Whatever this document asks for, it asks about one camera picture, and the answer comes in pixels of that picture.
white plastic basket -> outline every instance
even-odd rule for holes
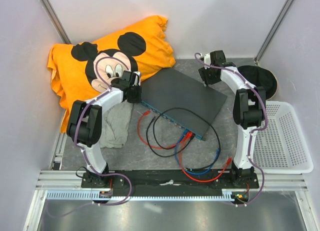
[[[253,161],[269,174],[310,173],[314,165],[294,108],[267,101],[266,112],[268,127],[257,132]]]

mickey mouse ear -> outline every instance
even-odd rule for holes
[[[78,61],[87,61],[89,59],[95,60],[98,54],[98,45],[90,42],[83,42],[73,46],[71,55]]]
[[[147,49],[144,38],[135,32],[126,32],[120,35],[117,44],[122,52],[130,56],[142,55]]]

white wall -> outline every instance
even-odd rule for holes
[[[50,0],[72,43],[93,41],[150,15],[169,18],[177,58],[223,49],[255,57],[285,0]]]
[[[314,163],[305,175],[320,217],[320,0],[296,0],[260,66],[279,81],[277,100],[294,106]]]
[[[62,110],[46,69],[60,43],[39,0],[0,0],[0,230],[21,231]]]

metal frame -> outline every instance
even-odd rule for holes
[[[261,60],[262,56],[265,54],[269,44],[271,43],[272,39],[276,35],[277,30],[279,29],[280,25],[284,21],[286,14],[288,13],[288,11],[294,1],[295,0],[286,0],[285,1],[284,5],[282,6],[278,16],[276,17],[269,33],[267,34],[259,52],[257,53],[257,55],[254,58],[256,64],[258,64],[258,62]]]
[[[42,6],[44,7],[45,11],[47,12],[49,18],[51,19],[56,31],[58,32],[58,34],[61,37],[61,39],[64,41],[64,43],[71,44],[71,41],[70,41],[64,27],[62,26],[54,8],[52,7],[51,3],[49,2],[49,0],[40,0],[40,2],[42,3]]]
[[[258,180],[261,181],[262,175],[257,174]],[[49,191],[69,191],[71,193],[83,193],[91,190],[88,188],[81,188],[81,179],[76,177],[75,171],[64,170],[43,170],[40,172],[38,182],[36,184],[35,192],[33,195],[32,203],[29,208],[29,213],[25,221],[23,231],[35,231],[40,223],[41,214],[44,209],[45,200]],[[108,188],[101,189],[101,191],[109,191]],[[223,189],[225,193],[230,191],[240,192],[245,189]],[[302,174],[266,174],[264,192],[283,192],[295,191],[298,205],[302,213],[305,226],[308,231],[320,231],[317,217],[313,212],[311,200],[307,185],[304,181]],[[136,198],[136,200],[146,200],[145,198]]]
[[[320,226],[317,220],[317,216],[312,208],[312,201],[309,192],[295,192],[298,200],[299,208],[304,220],[304,224],[307,231],[320,231]]]
[[[71,41],[63,28],[57,14],[55,13],[49,0],[40,0],[43,7],[45,8],[49,18],[51,19],[54,27],[56,28],[61,39],[66,44],[71,44]],[[264,55],[266,49],[271,43],[272,39],[276,35],[281,23],[286,17],[290,7],[294,0],[286,0],[282,6],[276,20],[274,21],[268,35],[266,36],[261,48],[259,49],[255,62]],[[67,136],[65,133],[60,133],[55,140],[55,146],[52,152],[52,162],[49,167],[52,169],[54,164],[61,165],[62,156],[66,144]],[[258,174],[258,179],[261,181],[261,174]],[[39,226],[41,214],[44,209],[45,200],[47,198],[48,191],[61,190],[61,191],[85,191],[88,189],[81,188],[81,179],[76,177],[75,171],[63,171],[63,170],[49,170],[41,171],[38,182],[36,184],[35,192],[33,195],[32,203],[29,208],[29,212],[25,221],[23,231],[36,231]],[[244,189],[224,189],[224,192],[233,191],[245,191]],[[319,224],[317,223],[317,217],[313,212],[311,206],[311,199],[309,192],[304,181],[302,174],[266,174],[265,175],[265,186],[263,188],[265,192],[283,192],[283,191],[295,191],[298,205],[303,216],[305,226],[308,231],[319,230]]]

gray towel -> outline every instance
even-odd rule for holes
[[[121,148],[128,138],[132,103],[124,101],[109,109],[102,117],[100,147]]]

